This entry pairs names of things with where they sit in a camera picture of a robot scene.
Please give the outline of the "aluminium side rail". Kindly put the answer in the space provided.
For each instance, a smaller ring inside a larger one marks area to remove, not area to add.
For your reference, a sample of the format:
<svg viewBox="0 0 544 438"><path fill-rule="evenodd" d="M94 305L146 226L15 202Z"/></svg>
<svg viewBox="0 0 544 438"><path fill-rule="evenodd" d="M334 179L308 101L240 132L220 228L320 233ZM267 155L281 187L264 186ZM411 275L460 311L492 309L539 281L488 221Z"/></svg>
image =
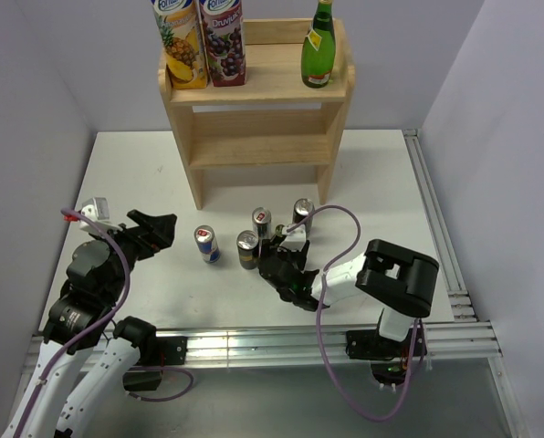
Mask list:
<svg viewBox="0 0 544 438"><path fill-rule="evenodd" d="M442 266L451 309L456 322L477 322L478 318L455 255L434 184L427 169L418 134L418 130L404 130L403 139L423 199L436 253Z"/></svg>

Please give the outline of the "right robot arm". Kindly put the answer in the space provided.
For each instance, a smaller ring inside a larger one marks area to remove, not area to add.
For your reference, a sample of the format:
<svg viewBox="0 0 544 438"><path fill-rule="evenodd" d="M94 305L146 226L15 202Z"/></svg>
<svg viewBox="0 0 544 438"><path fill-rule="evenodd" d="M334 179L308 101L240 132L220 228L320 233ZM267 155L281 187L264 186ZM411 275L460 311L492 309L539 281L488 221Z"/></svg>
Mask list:
<svg viewBox="0 0 544 438"><path fill-rule="evenodd" d="M382 305L375 333L379 352L392 356L407 341L410 326L430 316L439 263L432 257L381 239L364 253L330 267L307 270L309 243L300 250L265 245L258 273L280 298L307 311L326 309L347 298L366 295Z"/></svg>

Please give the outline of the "black gold can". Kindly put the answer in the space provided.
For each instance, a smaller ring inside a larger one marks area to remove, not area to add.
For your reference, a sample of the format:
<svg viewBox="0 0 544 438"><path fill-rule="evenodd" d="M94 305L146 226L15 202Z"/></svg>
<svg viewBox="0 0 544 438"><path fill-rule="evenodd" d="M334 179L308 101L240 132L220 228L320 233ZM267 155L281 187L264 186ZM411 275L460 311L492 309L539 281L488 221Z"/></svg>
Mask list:
<svg viewBox="0 0 544 438"><path fill-rule="evenodd" d="M245 230L240 232L236 238L236 248L241 267L246 270L257 268L259 238L254 231Z"/></svg>
<svg viewBox="0 0 544 438"><path fill-rule="evenodd" d="M292 211L293 224L303 224L306 236L310 235L312 220L309 218L315 211L315 205L309 198L300 198L295 201Z"/></svg>

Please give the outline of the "silver slim can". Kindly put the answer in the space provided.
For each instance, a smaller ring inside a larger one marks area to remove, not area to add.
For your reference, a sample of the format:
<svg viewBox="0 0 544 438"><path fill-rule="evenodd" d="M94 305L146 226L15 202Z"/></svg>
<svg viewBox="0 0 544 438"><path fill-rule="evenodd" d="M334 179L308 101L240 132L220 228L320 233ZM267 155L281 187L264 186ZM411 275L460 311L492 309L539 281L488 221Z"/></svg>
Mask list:
<svg viewBox="0 0 544 438"><path fill-rule="evenodd" d="M260 244L272 237L272 215L265 207L257 207L252 213L252 225Z"/></svg>

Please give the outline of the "black gold can rear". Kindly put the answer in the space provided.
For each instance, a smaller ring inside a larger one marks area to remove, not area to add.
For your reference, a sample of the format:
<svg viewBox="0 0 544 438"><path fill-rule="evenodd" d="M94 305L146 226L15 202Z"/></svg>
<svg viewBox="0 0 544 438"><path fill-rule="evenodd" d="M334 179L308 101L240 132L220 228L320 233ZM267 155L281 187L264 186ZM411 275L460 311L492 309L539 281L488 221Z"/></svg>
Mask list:
<svg viewBox="0 0 544 438"><path fill-rule="evenodd" d="M312 220L309 218L315 211L315 205L309 198L300 198L295 201L292 211L293 224L303 224L306 236L310 235Z"/></svg>

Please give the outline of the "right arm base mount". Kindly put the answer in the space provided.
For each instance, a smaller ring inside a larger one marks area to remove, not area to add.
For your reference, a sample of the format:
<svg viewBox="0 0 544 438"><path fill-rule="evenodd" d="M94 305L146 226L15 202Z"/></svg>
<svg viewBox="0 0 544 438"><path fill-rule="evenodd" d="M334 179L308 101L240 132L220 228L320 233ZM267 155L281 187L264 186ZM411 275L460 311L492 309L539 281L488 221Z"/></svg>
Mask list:
<svg viewBox="0 0 544 438"><path fill-rule="evenodd" d="M384 385L402 384L406 377L410 358L418 358L418 367L427 354L424 331L417 329L413 353L410 353L412 331L402 342L386 339L376 329L349 330L346 332L345 352L351 360L366 360L371 363L371 373L376 381Z"/></svg>

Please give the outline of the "pineapple juice carton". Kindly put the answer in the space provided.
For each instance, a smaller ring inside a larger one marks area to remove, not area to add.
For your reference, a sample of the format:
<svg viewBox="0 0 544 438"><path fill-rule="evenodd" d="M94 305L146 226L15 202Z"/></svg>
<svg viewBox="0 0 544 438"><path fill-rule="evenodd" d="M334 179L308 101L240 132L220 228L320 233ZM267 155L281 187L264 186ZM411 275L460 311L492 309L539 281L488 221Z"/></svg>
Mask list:
<svg viewBox="0 0 544 438"><path fill-rule="evenodd" d="M204 89L208 74L195 1L154 0L152 8L173 86Z"/></svg>

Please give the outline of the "grape juice carton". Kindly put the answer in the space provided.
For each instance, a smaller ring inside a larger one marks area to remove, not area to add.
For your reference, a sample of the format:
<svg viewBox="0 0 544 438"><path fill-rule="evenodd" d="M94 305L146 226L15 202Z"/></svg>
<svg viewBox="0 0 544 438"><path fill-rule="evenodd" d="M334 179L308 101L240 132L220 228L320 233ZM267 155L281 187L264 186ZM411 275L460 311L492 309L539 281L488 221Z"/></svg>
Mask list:
<svg viewBox="0 0 544 438"><path fill-rule="evenodd" d="M210 79L215 87L246 84L246 49L240 0L200 0Z"/></svg>

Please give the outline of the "tall green glass bottle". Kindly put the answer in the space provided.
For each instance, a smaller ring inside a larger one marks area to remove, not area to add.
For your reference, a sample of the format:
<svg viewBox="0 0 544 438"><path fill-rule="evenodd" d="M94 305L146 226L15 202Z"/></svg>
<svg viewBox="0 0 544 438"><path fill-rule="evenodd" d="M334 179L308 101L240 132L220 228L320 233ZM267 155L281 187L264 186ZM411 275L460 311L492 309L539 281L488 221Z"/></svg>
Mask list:
<svg viewBox="0 0 544 438"><path fill-rule="evenodd" d="M332 1L318 1L302 46L300 71L303 83L313 89L325 87L330 80L335 56Z"/></svg>

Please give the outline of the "black gold can front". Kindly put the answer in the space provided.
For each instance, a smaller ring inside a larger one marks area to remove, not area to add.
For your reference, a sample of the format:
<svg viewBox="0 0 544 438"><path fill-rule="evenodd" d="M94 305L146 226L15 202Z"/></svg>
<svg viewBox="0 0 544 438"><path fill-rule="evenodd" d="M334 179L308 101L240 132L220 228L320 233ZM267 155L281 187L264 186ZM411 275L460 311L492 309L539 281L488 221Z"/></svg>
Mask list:
<svg viewBox="0 0 544 438"><path fill-rule="evenodd" d="M254 231L245 230L240 232L236 238L236 248L241 267L246 270L257 268L259 238Z"/></svg>

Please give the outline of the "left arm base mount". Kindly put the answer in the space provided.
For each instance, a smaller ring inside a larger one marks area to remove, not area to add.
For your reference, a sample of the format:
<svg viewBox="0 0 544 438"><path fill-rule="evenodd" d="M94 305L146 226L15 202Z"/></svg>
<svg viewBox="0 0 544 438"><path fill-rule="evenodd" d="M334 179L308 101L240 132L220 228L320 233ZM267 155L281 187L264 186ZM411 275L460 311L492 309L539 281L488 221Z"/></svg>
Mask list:
<svg viewBox="0 0 544 438"><path fill-rule="evenodd" d="M159 337L154 343L153 350L145 354L136 366L182 366L185 363L187 337ZM163 371L129 371L122 378L126 391L140 393L156 391L162 383Z"/></svg>

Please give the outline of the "blue silver energy drink can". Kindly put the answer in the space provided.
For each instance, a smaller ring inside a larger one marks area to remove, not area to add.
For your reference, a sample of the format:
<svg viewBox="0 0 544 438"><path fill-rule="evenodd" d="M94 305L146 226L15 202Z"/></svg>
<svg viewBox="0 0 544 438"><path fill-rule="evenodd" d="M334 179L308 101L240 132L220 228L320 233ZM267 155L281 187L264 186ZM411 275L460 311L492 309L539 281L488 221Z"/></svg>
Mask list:
<svg viewBox="0 0 544 438"><path fill-rule="evenodd" d="M214 229L206 224L194 230L194 241L205 263L215 263L220 258L220 250Z"/></svg>

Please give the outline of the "aluminium front rail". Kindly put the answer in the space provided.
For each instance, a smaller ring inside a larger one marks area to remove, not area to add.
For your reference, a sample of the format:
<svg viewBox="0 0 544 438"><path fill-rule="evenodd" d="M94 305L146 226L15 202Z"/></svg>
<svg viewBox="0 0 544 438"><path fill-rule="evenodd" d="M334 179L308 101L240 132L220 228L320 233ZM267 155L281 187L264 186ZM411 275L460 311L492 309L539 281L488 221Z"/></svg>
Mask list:
<svg viewBox="0 0 544 438"><path fill-rule="evenodd" d="M427 358L470 360L502 355L490 323L426 324ZM184 359L188 369L232 369L320 365L313 327L238 330L160 330L157 338L185 337Z"/></svg>

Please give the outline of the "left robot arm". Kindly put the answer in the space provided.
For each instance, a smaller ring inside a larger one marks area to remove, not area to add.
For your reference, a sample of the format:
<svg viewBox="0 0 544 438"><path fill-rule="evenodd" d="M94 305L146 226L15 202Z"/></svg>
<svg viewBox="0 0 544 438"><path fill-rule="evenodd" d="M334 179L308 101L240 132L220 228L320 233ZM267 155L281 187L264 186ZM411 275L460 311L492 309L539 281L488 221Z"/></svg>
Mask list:
<svg viewBox="0 0 544 438"><path fill-rule="evenodd" d="M38 362L6 428L6 437L52 436L73 382L104 329L124 305L136 263L173 245L176 214L148 215L131 210L134 222L105 225L70 208L68 222L84 226L90 241L78 246L66 270L59 299L50 308Z"/></svg>

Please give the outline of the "wooden two-tier shelf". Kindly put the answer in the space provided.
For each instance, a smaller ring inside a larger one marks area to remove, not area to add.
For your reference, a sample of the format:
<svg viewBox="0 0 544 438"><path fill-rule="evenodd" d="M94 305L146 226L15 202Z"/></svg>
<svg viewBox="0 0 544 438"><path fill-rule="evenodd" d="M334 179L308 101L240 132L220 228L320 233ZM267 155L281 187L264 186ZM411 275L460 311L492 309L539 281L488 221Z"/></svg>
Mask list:
<svg viewBox="0 0 544 438"><path fill-rule="evenodd" d="M305 86L300 56L307 18L248 19L243 86L176 89L166 58L158 85L194 205L204 206L204 171L272 165L313 166L319 200L330 184L355 87L352 49L333 21L336 57L330 83Z"/></svg>

